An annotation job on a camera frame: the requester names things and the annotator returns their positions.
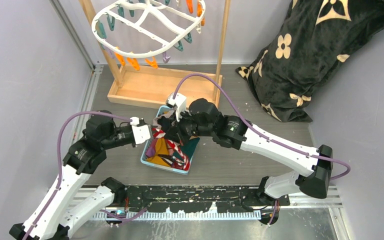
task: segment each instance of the red and white striped cloth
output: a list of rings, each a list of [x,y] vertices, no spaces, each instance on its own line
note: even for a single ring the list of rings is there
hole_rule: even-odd
[[[164,131],[162,131],[161,129],[159,128],[153,128],[152,129],[153,131],[155,131],[155,133],[153,134],[153,137],[156,138],[156,139],[160,139],[160,138],[163,138],[166,133]],[[178,154],[181,156],[182,159],[178,159],[177,157],[175,156],[172,156],[173,160],[175,161],[175,164],[180,167],[180,169],[184,170],[184,171],[188,171],[189,170],[189,167],[191,166],[191,162],[189,161],[189,157],[186,156],[181,150],[180,148],[177,146],[177,144],[172,141],[172,140],[168,140],[168,139],[165,139],[165,142],[167,143],[167,145],[175,150],[176,152],[178,152]]]

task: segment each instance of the orange clothespin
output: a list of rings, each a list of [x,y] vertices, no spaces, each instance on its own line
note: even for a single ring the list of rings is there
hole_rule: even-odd
[[[194,3],[192,0],[186,0],[187,4],[187,9],[189,9],[189,13],[193,14],[194,13]]]
[[[125,66],[125,65],[126,65],[125,58],[124,58],[122,55],[120,55],[120,54],[118,54],[118,53],[116,53],[116,52],[114,52],[114,53],[115,53],[115,57],[118,59],[118,61],[120,62],[120,64],[121,64],[122,66]]]
[[[201,5],[200,2],[198,2],[198,9],[196,10],[196,15],[198,17],[201,17],[201,14],[203,14],[203,6]],[[205,17],[203,17],[201,21],[201,26],[204,26],[204,25],[205,25]]]
[[[152,56],[152,61],[148,60],[145,58],[145,62],[148,63],[151,67],[153,67],[154,69],[158,69],[158,64],[157,64],[157,60],[155,60],[155,57]]]
[[[139,71],[139,70],[141,69],[141,66],[139,65],[138,60],[137,60],[136,58],[130,58],[130,57],[128,57],[128,58],[127,58],[127,61],[130,63],[130,65],[131,65],[134,69],[136,69],[136,71]]]

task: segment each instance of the wooden pole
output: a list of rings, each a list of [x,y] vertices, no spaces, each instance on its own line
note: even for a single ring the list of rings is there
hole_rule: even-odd
[[[97,14],[95,12],[94,6],[92,5],[91,0],[78,0],[80,2],[81,7],[83,8],[84,15],[86,15],[87,21],[89,21],[89,24],[92,24],[92,20],[94,19],[95,15]],[[117,65],[117,62],[115,59],[111,58],[110,55],[102,49],[103,56],[105,57],[106,62],[108,63],[109,69],[112,72],[112,75],[114,76],[114,79],[118,85],[118,87],[122,87],[123,85],[123,79],[122,75],[120,73],[119,66]]]
[[[219,80],[220,71],[222,69],[223,50],[225,49],[225,38],[226,38],[226,31],[228,29],[228,19],[229,19],[230,6],[231,6],[231,0],[225,0],[224,13],[223,13],[223,23],[221,25],[221,39],[220,39],[220,46],[218,49],[217,68],[215,69],[215,79],[214,79],[215,81]]]

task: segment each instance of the wooden box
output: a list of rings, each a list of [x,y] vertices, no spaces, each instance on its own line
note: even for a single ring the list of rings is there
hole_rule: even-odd
[[[139,107],[158,109],[166,104],[166,100],[176,89],[183,77],[196,72],[169,68],[153,68],[140,66],[135,70],[126,65],[120,68],[121,81],[114,80],[108,93],[108,100],[112,103],[127,104]],[[215,74],[203,73],[214,79]],[[218,85],[222,85],[222,75],[218,78]],[[205,98],[219,107],[220,90],[207,79],[200,76],[188,78],[180,87],[180,94],[187,97],[187,106],[194,100]]]

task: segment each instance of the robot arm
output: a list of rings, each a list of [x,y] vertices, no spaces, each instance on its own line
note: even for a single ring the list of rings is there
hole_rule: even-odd
[[[58,191],[54,191],[57,177],[35,212],[24,223],[15,224],[9,233],[15,239],[23,239],[52,195],[53,200],[26,239],[56,240],[71,237],[97,211],[113,202],[123,201],[126,196],[125,186],[108,178],[94,194],[66,212],[78,190],[107,158],[106,150],[128,144],[135,147],[152,137],[151,126],[145,124],[143,119],[133,117],[131,120],[129,125],[117,127],[111,117],[92,115],[86,122],[83,137],[69,148],[63,159],[62,184]]]
[[[294,171],[280,176],[263,177],[257,191],[260,201],[273,205],[281,196],[303,192],[323,199],[328,192],[332,163],[311,156],[331,157],[332,149],[303,146],[276,135],[270,134],[257,125],[248,123],[268,139],[262,138],[235,115],[223,115],[217,107],[201,98],[193,101],[186,110],[186,97],[170,95],[166,104],[175,109],[170,119],[170,128],[162,129],[165,138],[186,144],[191,136],[212,137],[212,140],[225,148],[234,148],[257,153],[282,163]],[[310,157],[290,150],[275,142],[309,153]]]

